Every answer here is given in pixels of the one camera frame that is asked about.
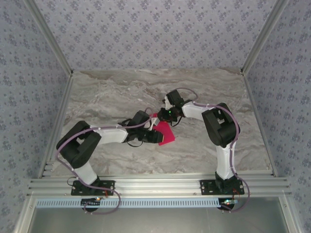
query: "wall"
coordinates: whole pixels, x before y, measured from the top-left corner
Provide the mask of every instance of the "wall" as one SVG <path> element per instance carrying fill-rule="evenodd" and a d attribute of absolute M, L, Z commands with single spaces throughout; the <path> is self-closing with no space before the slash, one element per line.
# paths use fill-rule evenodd
<path fill-rule="evenodd" d="M 22 0 L 0 3 L 0 232 L 38 174 L 67 76 Z"/>
<path fill-rule="evenodd" d="M 241 67 L 275 0 L 36 0 L 73 69 Z"/>
<path fill-rule="evenodd" d="M 247 77 L 280 176 L 311 232 L 311 2 L 292 0 Z"/>

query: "gray marble tabletop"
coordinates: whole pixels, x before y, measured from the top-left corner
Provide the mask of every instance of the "gray marble tabletop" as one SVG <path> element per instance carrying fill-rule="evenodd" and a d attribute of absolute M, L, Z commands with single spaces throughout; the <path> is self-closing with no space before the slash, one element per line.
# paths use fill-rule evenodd
<path fill-rule="evenodd" d="M 200 103 L 225 102 L 235 115 L 241 134 L 235 150 L 237 170 L 266 170 L 270 161 L 243 84 L 242 76 L 225 69 L 158 69 L 76 71 L 62 135 L 79 120 L 102 126 L 131 118 L 151 107 L 158 112 L 164 96 L 177 87 L 199 94 Z M 193 98 L 180 91 L 184 99 Z M 144 143 L 99 145 L 90 162 L 98 175 L 143 173 L 212 173 L 217 167 L 215 146 L 203 122 L 183 118 L 173 128 L 174 142 L 159 146 Z M 53 176 L 70 175 L 54 163 Z"/>

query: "mounting plate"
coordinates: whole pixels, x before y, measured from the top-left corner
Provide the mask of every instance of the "mounting plate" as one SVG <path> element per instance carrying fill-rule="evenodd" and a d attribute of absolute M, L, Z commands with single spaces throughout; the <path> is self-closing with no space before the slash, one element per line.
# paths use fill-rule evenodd
<path fill-rule="evenodd" d="M 218 189 L 216 180 L 200 180 L 200 189 L 202 195 L 236 195 L 237 193 L 234 193 L 233 189 L 237 190 L 240 195 L 245 194 L 243 182 L 240 180 L 237 180 L 237 182 L 235 182 L 234 186 L 232 187 L 232 190 L 227 193 L 222 193 Z"/>
<path fill-rule="evenodd" d="M 97 201 L 95 198 L 90 198 L 90 199 L 81 199 L 80 205 L 84 206 L 87 204 L 88 206 L 100 206 L 101 202 Z M 88 212 L 94 212 L 95 210 L 98 210 L 98 208 L 86 208 L 86 211 Z"/>
<path fill-rule="evenodd" d="M 99 181 L 98 187 L 115 189 L 115 181 Z M 105 196 L 106 193 L 100 189 L 88 188 L 81 184 L 80 181 L 74 181 L 71 189 L 72 196 Z M 112 196 L 113 192 L 107 191 L 108 196 Z"/>

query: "metal extrusion bar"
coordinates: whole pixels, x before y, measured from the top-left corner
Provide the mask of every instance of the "metal extrusion bar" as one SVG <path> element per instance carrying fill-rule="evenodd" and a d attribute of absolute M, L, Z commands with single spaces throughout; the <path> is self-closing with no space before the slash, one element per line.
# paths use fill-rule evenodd
<path fill-rule="evenodd" d="M 44 157 L 43 157 L 43 160 L 41 163 L 41 167 L 40 167 L 39 174 L 38 174 L 39 178 L 41 178 L 44 175 L 47 176 L 47 174 L 44 174 L 45 170 L 49 169 L 49 168 L 46 168 L 46 164 L 47 164 L 47 161 L 49 161 L 51 159 L 51 157 L 55 151 L 56 142 L 60 137 L 61 129 L 62 129 L 64 119 L 65 119 L 68 100 L 70 97 L 71 87 L 72 87 L 72 77 L 69 77 L 68 82 L 67 82 L 66 87 L 65 87 L 63 97 L 62 97 L 61 105 L 59 107 L 59 110 L 58 110 L 58 113 L 56 116 L 56 120 L 55 120 L 54 125 L 53 125 L 52 134 L 49 138 L 47 148 L 45 150 Z"/>
<path fill-rule="evenodd" d="M 30 223 L 35 211 L 35 206 L 37 203 L 37 199 L 34 197 L 27 197 L 23 208 L 20 212 L 20 216 L 18 218 L 18 221 L 15 225 L 14 233 L 24 233 L 28 232 Z"/>
<path fill-rule="evenodd" d="M 290 233 L 303 233 L 303 227 L 299 218 L 298 211 L 294 204 L 294 199 L 290 197 L 279 197 L 280 205 Z"/>
<path fill-rule="evenodd" d="M 252 197 L 280 197 L 290 195 L 291 191 L 286 178 L 277 178 L 271 174 L 239 175 L 246 180 Z M 31 180 L 27 195 L 34 197 L 71 197 L 68 178 L 45 178 Z M 124 198 L 199 198 L 201 179 L 214 179 L 214 174 L 163 174 L 163 175 L 130 175 L 105 176 L 102 180 L 115 180 L 115 190 Z M 231 195 L 214 195 L 209 198 L 223 198 Z"/>
<path fill-rule="evenodd" d="M 259 116 L 259 112 L 258 112 L 257 107 L 256 107 L 256 102 L 255 102 L 254 96 L 252 94 L 251 87 L 249 85 L 249 82 L 248 82 L 247 78 L 244 75 L 243 75 L 243 79 L 244 79 L 244 84 L 245 84 L 245 88 L 246 88 L 248 97 L 249 97 L 249 99 L 251 101 L 251 104 L 252 104 L 252 107 L 253 107 L 253 110 L 254 110 L 254 113 L 255 113 L 255 118 L 257 120 L 257 124 L 258 124 L 259 130 L 260 130 L 261 137 L 263 139 L 263 143 L 264 143 L 264 145 L 266 147 L 266 150 L 267 150 L 267 153 L 268 153 L 268 157 L 269 157 L 269 160 L 270 160 L 270 164 L 271 164 L 271 167 L 272 167 L 273 174 L 274 174 L 274 176 L 277 176 L 276 165 L 275 165 L 274 159 L 272 157 L 272 153 L 271 153 L 271 150 L 270 150 L 270 147 L 269 147 L 269 144 L 268 144 L 268 139 L 267 139 L 267 136 L 266 136 L 266 134 L 264 132 L 264 128 L 263 128 L 263 125 L 262 125 L 262 122 L 261 122 L 261 119 L 260 119 L 260 116 Z"/>
<path fill-rule="evenodd" d="M 272 29 L 278 22 L 281 14 L 283 13 L 285 7 L 287 6 L 289 0 L 277 0 L 265 21 L 259 35 L 257 36 L 256 41 L 254 42 L 253 47 L 251 48 L 244 65 L 242 67 L 242 74 L 246 75 L 250 70 L 251 66 L 258 57 L 258 54 L 262 47 L 264 46 L 266 40 L 268 39 Z"/>
<path fill-rule="evenodd" d="M 59 61 L 60 65 L 64 69 L 64 71 L 70 75 L 71 68 L 69 63 L 67 62 L 61 48 L 59 47 L 58 43 L 56 42 L 55 37 L 53 36 L 52 31 L 48 27 L 42 13 L 40 12 L 37 4 L 34 0 L 24 0 L 25 5 L 29 9 L 30 13 L 32 14 L 35 22 L 37 23 L 39 29 L 41 30 L 42 34 L 44 35 L 45 39 L 47 40 L 48 44 L 50 45 L 52 51 L 54 52 L 57 60 Z"/>

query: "black joint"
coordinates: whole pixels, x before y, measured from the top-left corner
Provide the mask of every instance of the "black joint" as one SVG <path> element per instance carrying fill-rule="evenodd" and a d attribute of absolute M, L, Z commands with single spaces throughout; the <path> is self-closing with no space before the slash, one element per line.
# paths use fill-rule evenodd
<path fill-rule="evenodd" d="M 231 112 L 225 103 L 221 106 Z M 233 119 L 225 111 L 213 108 L 202 113 L 202 117 L 210 140 L 216 145 L 225 148 L 236 136 L 236 127 Z"/>
<path fill-rule="evenodd" d="M 56 145 L 56 149 L 59 149 L 61 145 L 64 144 L 69 138 L 75 134 L 89 129 L 85 121 L 79 121 Z M 84 140 L 82 143 L 77 141 L 77 138 Z M 90 159 L 93 151 L 95 150 L 97 144 L 99 143 L 101 136 L 90 131 L 84 133 L 73 140 L 61 149 L 60 154 L 69 162 L 73 169 L 82 167 Z"/>
<path fill-rule="evenodd" d="M 149 115 L 144 111 L 139 110 L 133 119 L 127 119 L 122 123 L 119 123 L 122 126 L 134 126 L 139 125 L 141 123 L 146 122 L 149 119 Z M 138 139 L 141 142 L 147 143 L 160 143 L 163 141 L 163 134 L 156 130 L 148 130 L 144 128 L 144 126 L 140 126 L 133 129 L 127 129 L 128 136 L 124 140 L 124 142 L 133 141 L 134 139 Z"/>
<path fill-rule="evenodd" d="M 177 90 L 171 91 L 166 96 L 167 96 L 167 99 L 169 100 L 170 104 L 173 106 L 180 106 L 182 103 L 184 103 L 184 99 L 181 98 L 181 96 Z"/>
<path fill-rule="evenodd" d="M 239 194 L 243 195 L 244 187 L 241 180 L 238 180 L 236 176 L 232 176 L 229 179 L 223 180 L 217 172 L 215 172 L 216 181 L 215 184 L 222 194 L 232 194 L 232 190 L 237 190 Z"/>

